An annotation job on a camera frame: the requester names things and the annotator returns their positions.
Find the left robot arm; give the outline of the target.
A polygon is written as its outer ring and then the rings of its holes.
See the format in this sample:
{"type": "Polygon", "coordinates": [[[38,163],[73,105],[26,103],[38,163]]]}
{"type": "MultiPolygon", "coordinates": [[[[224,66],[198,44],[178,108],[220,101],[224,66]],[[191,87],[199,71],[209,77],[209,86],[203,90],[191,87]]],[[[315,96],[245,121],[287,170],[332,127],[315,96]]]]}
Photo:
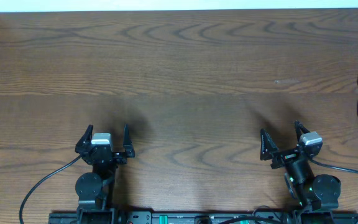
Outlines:
{"type": "Polygon", "coordinates": [[[124,126],[123,150],[114,151],[112,135],[93,133],[89,125],[75,146],[75,152],[92,167],[91,172],[81,175],[75,184],[79,197],[76,211],[77,224],[117,224],[126,223],[124,212],[110,203],[116,179],[116,170],[135,157],[135,150],[128,126],[124,126]]]}

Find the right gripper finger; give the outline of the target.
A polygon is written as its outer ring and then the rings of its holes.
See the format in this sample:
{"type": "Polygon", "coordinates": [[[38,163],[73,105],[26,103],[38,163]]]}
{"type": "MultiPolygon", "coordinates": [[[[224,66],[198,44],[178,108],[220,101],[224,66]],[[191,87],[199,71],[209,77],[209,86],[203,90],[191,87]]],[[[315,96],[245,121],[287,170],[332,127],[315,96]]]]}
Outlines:
{"type": "Polygon", "coordinates": [[[274,143],[273,139],[270,137],[266,130],[260,130],[260,160],[266,161],[269,159],[273,159],[274,155],[278,152],[278,147],[274,143]]]}
{"type": "Polygon", "coordinates": [[[309,133],[310,131],[306,129],[298,120],[294,122],[295,132],[297,141],[300,140],[303,134],[309,133]]]}

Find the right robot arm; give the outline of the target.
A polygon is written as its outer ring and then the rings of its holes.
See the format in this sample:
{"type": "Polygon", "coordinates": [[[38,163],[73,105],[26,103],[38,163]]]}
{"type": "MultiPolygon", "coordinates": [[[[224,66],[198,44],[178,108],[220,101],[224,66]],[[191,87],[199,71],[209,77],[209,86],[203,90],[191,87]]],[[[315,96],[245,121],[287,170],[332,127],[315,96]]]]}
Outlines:
{"type": "Polygon", "coordinates": [[[271,168],[285,168],[285,181],[301,208],[292,211],[295,223],[334,223],[333,210],[338,208],[341,181],[327,174],[314,175],[309,161],[323,146],[322,137],[309,131],[299,121],[294,123],[297,144],[293,149],[279,150],[268,132],[260,130],[260,160],[272,161],[271,168]]]}

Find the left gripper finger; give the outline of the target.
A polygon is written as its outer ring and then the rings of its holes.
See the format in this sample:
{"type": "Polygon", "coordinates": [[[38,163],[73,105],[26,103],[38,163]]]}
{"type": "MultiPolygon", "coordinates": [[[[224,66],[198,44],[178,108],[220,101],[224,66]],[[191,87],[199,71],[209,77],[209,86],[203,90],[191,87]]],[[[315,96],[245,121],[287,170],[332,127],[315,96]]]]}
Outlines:
{"type": "Polygon", "coordinates": [[[123,148],[125,150],[126,157],[135,157],[135,150],[131,141],[127,124],[124,125],[123,148]]]}
{"type": "Polygon", "coordinates": [[[93,125],[89,125],[80,140],[76,143],[75,152],[78,154],[84,154],[88,151],[89,146],[91,145],[91,138],[93,133],[93,125]]]}

